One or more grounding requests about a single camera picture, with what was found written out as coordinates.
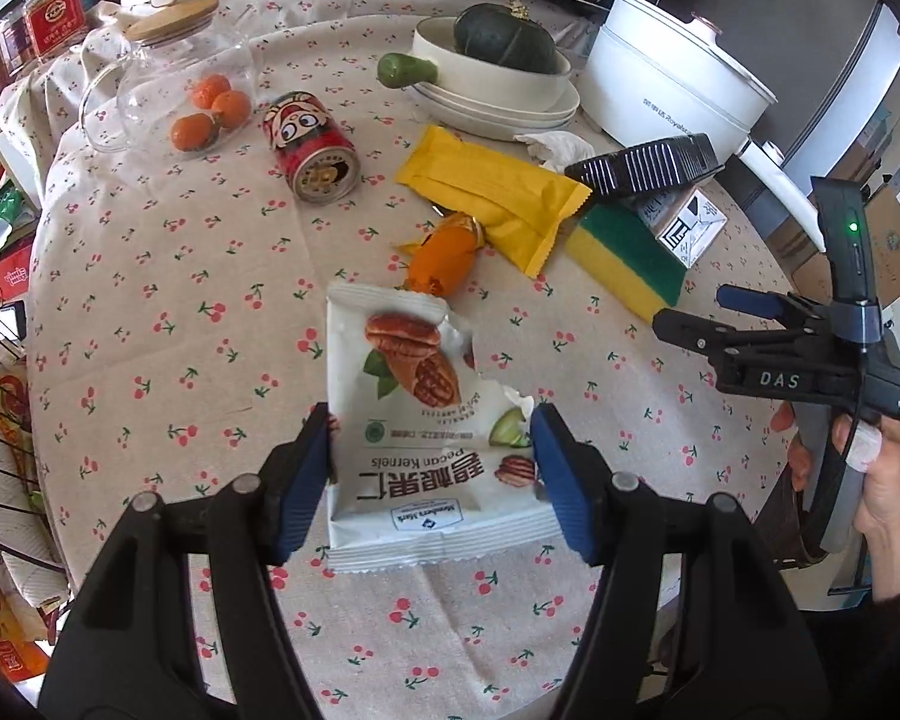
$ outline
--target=kabocha squash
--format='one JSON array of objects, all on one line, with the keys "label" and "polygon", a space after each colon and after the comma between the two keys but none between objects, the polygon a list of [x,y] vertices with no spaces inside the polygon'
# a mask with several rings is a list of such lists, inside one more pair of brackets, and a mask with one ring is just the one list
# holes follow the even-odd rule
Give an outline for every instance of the kabocha squash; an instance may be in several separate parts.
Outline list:
[{"label": "kabocha squash", "polygon": [[550,33],[530,20],[522,2],[506,3],[480,2],[464,10],[453,28],[457,52],[528,73],[556,73],[557,46]]}]

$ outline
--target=red package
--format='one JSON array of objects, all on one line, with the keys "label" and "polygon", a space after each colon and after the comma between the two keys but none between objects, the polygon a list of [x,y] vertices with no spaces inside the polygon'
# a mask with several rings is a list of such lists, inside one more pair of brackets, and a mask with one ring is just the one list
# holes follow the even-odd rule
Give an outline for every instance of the red package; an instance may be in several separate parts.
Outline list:
[{"label": "red package", "polygon": [[34,242],[0,258],[0,302],[9,303],[29,288],[29,257]]}]

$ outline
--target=sponge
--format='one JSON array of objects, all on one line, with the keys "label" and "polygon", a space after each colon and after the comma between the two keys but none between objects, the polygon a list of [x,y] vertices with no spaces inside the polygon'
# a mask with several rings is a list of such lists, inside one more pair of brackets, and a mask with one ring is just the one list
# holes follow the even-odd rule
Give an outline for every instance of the sponge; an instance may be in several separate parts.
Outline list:
[{"label": "sponge", "polygon": [[644,322],[677,305],[686,269],[629,209],[596,205],[580,220],[566,252]]}]

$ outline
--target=small box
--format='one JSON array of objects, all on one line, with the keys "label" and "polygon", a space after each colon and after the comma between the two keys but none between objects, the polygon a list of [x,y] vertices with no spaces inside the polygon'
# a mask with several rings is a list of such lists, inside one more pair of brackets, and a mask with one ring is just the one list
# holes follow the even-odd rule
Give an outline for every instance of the small box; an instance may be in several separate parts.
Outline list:
[{"label": "small box", "polygon": [[[866,226],[874,250],[876,293],[881,306],[900,297],[900,168],[866,204]],[[813,255],[792,276],[797,291],[828,303],[832,296],[830,266],[823,254]]]},{"label": "small box", "polygon": [[727,223],[724,212],[697,186],[662,191],[638,200],[634,202],[634,213],[684,268],[693,266]]},{"label": "small box", "polygon": [[[827,178],[857,181],[861,184],[874,174],[887,146],[893,141],[890,111],[883,104],[871,116],[856,140],[831,167]],[[813,194],[810,202],[816,206]],[[793,217],[787,217],[767,237],[767,245],[785,274],[794,274],[804,263],[818,254],[816,245]]]}]

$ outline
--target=green vegetable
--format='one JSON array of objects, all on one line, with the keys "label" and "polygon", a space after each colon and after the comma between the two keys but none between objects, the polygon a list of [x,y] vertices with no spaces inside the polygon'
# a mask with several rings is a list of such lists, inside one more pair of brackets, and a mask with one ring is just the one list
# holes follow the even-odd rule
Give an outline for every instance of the green vegetable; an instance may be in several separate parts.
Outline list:
[{"label": "green vegetable", "polygon": [[437,65],[405,53],[385,53],[377,62],[377,80],[388,89],[415,83],[437,83]]},{"label": "green vegetable", "polygon": [[524,429],[525,422],[522,410],[510,409],[493,425],[490,431],[490,446],[530,446],[530,437]]},{"label": "green vegetable", "polygon": [[550,33],[528,18],[526,6],[480,2],[471,5],[453,26],[457,52],[528,73],[557,73],[557,46]]}]

